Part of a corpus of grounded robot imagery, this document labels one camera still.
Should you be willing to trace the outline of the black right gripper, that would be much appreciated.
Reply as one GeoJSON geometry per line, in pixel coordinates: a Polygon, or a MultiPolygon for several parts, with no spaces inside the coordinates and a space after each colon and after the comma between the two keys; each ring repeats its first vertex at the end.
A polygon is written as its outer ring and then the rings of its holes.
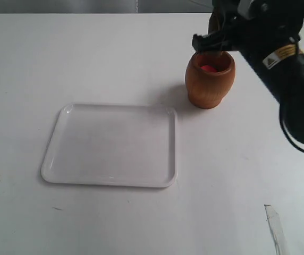
{"type": "Polygon", "coordinates": [[[255,54],[262,61],[282,61],[302,54],[298,43],[304,1],[222,1],[222,16],[226,31],[193,35],[196,52],[228,50],[227,32],[233,48],[255,54]]]}

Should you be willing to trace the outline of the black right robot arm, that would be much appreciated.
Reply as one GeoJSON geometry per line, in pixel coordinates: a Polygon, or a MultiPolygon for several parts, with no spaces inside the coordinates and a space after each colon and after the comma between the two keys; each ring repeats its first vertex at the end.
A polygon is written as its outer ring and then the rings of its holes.
{"type": "Polygon", "coordinates": [[[304,153],[304,1],[213,1],[212,31],[194,35],[197,53],[238,51],[279,103],[288,142],[304,153]]]}

